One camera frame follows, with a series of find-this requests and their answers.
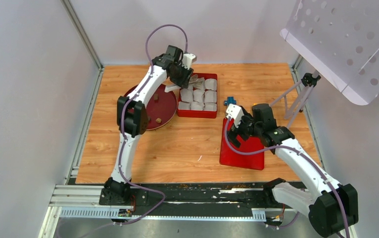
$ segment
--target blue object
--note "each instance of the blue object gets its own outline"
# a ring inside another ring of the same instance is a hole
[[[223,103],[225,106],[229,105],[229,104],[234,104],[236,105],[236,100],[233,98],[233,97],[228,97],[228,100],[226,100],[224,103]]]

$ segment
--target wooden table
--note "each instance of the wooden table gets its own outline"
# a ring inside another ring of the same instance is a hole
[[[238,105],[250,111],[254,103],[271,103],[293,85],[285,63],[195,64],[194,71],[218,75],[216,119],[180,118],[175,115],[164,127],[147,131],[140,139],[132,166],[133,182],[243,182],[283,178],[299,180],[279,158],[267,151],[262,171],[219,164],[221,130],[226,107],[222,102],[234,96]],[[97,96],[76,183],[104,183],[110,177],[119,146],[116,101],[138,84],[148,66],[108,66]],[[293,91],[289,105],[295,100]],[[278,125],[286,125],[283,100],[273,107]],[[309,155],[319,163],[303,114],[291,131]]]

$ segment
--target floor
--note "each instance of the floor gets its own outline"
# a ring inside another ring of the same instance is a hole
[[[286,223],[292,220],[294,212],[286,212]],[[108,224],[109,219],[64,218],[60,220],[60,236],[79,237],[99,226]],[[141,220],[124,227],[109,226],[100,229],[87,238],[100,237],[148,237],[148,238],[320,238],[305,216],[286,229],[278,231],[265,228],[259,222],[218,222],[218,221],[165,221]]]
[[[243,182],[283,178],[297,181],[296,174],[271,152],[265,153],[262,171],[219,164],[221,129],[226,107],[220,104],[234,96],[248,111],[253,104],[271,103],[293,85],[285,63],[195,64],[194,71],[218,75],[216,119],[174,116],[164,127],[147,131],[138,144],[132,167],[133,182]],[[77,183],[104,183],[113,170],[119,146],[116,101],[137,85],[148,66],[108,66],[97,96]],[[289,105],[296,91],[288,95]],[[286,125],[283,100],[273,107],[278,125]],[[291,131],[308,154],[320,164],[305,116],[299,114]]]

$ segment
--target dark red round plate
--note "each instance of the dark red round plate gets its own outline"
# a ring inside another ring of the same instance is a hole
[[[129,89],[125,95],[131,93],[136,87],[137,86],[134,86]],[[147,126],[147,130],[154,130],[164,126],[175,115],[178,107],[177,98],[173,91],[165,93],[165,88],[166,86],[161,84],[147,104],[146,111],[149,116],[149,125]],[[156,119],[158,118],[162,120],[160,123],[156,122]]]

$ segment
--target white wall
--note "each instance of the white wall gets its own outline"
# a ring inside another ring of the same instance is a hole
[[[313,71],[304,62],[300,76]],[[354,105],[324,78],[307,107],[326,170],[358,191],[358,237],[379,237],[379,95],[369,105]]]
[[[72,0],[103,64],[148,63],[147,36],[163,24],[181,26],[198,63],[288,62],[297,53],[279,32],[296,0]],[[163,29],[150,41],[152,58],[166,47],[184,47],[178,29]]]
[[[0,238],[38,235],[96,77],[59,0],[0,1]]]

